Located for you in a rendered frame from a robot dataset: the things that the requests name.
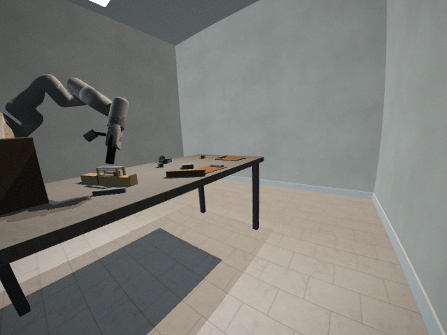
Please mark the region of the brown wooden bar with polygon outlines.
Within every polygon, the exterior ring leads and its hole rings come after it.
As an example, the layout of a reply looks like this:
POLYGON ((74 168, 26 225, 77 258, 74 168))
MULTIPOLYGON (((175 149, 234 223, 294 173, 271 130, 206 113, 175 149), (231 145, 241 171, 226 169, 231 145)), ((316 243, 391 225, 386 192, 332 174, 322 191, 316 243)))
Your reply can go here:
POLYGON ((190 170, 168 170, 167 177, 203 177, 206 175, 205 169, 190 169, 190 170))

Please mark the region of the grey square stick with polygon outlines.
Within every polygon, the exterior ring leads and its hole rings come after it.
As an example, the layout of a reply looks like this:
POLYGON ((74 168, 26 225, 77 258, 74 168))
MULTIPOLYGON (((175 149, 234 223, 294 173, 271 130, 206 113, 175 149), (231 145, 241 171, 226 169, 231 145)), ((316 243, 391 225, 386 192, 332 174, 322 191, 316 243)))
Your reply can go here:
POLYGON ((92 191, 92 194, 93 194, 93 196, 96 196, 96 195, 108 195, 108 194, 125 193, 125 192, 127 192, 126 187, 121 187, 121 188, 109 188, 109 189, 95 190, 95 191, 92 191))

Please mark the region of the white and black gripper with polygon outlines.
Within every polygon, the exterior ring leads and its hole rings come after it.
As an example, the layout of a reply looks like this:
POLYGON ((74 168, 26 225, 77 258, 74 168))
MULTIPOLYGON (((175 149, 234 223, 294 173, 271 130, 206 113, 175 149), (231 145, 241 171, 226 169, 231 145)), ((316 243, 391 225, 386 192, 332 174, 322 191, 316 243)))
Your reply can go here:
POLYGON ((105 163, 114 164, 116 149, 121 149, 122 144, 122 130, 125 129, 122 125, 108 123, 108 130, 105 137, 105 145, 108 147, 105 163))

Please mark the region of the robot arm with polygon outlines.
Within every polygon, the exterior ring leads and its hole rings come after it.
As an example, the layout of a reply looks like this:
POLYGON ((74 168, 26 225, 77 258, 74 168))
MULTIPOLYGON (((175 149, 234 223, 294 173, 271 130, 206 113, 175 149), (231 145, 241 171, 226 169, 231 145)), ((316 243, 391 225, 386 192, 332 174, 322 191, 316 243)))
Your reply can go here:
POLYGON ((0 139, 28 137, 43 123, 43 115, 36 108, 43 102, 45 92, 61 107, 88 105, 107 116, 107 124, 125 127, 129 102, 121 97, 110 100, 87 86, 89 85, 78 78, 69 78, 66 87, 71 96, 53 75, 38 76, 24 91, 5 104, 6 111, 20 121, 20 124, 0 112, 0 139))

